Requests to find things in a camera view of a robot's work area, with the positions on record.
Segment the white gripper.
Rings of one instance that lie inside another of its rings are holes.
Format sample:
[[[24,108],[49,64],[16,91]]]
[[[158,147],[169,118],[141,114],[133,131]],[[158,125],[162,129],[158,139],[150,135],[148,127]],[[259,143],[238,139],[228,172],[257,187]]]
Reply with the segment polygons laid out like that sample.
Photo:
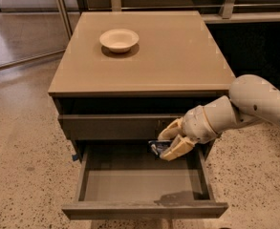
[[[172,143],[160,154],[160,158],[174,160],[192,151],[197,143],[206,144],[220,135],[211,125],[210,113],[206,106],[199,105],[189,110],[183,118],[172,121],[161,131],[158,140],[171,140]]]

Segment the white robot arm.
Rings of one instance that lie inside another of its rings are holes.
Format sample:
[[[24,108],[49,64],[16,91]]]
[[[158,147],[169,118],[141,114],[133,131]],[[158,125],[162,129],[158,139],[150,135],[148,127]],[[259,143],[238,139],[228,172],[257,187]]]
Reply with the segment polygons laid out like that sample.
[[[239,76],[231,83],[227,96],[189,110],[159,134],[159,141],[171,142],[160,158],[176,159],[226,130],[244,128],[261,120],[280,128],[280,91],[262,77]]]

